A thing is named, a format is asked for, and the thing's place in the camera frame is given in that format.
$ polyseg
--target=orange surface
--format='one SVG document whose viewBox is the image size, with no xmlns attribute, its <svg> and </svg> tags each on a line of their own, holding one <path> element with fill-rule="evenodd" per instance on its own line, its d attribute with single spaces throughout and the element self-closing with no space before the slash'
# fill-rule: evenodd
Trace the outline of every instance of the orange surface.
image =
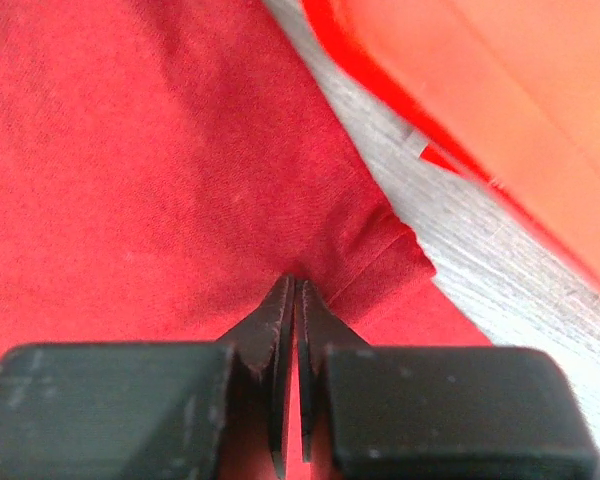
<svg viewBox="0 0 600 480">
<path fill-rule="evenodd" d="M 600 0 L 304 0 L 327 51 L 600 287 Z"/>
</svg>

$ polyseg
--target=folded fabric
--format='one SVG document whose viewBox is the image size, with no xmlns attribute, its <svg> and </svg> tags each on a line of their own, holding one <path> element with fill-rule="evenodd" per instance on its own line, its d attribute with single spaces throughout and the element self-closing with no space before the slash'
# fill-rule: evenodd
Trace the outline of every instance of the folded fabric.
<svg viewBox="0 0 600 480">
<path fill-rule="evenodd" d="M 0 355 L 214 339 L 283 272 L 371 342 L 487 343 L 258 1 L 0 0 Z"/>
</svg>

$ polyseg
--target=orange tray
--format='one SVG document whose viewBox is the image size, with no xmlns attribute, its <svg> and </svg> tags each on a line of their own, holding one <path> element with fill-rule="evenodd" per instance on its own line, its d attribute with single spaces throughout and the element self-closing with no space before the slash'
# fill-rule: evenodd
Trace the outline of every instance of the orange tray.
<svg viewBox="0 0 600 480">
<path fill-rule="evenodd" d="M 600 0 L 303 0 L 327 52 L 600 289 Z"/>
</svg>

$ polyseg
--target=red cloth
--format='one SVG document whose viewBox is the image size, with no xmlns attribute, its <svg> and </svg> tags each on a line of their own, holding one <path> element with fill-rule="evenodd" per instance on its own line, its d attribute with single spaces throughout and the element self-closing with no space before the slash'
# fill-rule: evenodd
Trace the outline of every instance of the red cloth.
<svg viewBox="0 0 600 480">
<path fill-rule="evenodd" d="M 0 0 L 0 355 L 213 339 L 283 272 L 370 341 L 486 343 L 258 1 Z"/>
</svg>

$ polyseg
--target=orange plastic container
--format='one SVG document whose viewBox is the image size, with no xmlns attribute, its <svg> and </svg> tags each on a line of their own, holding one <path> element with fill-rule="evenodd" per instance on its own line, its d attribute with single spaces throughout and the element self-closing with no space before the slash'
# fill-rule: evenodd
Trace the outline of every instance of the orange plastic container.
<svg viewBox="0 0 600 480">
<path fill-rule="evenodd" d="M 327 52 L 600 288 L 600 0 L 303 0 Z"/>
</svg>

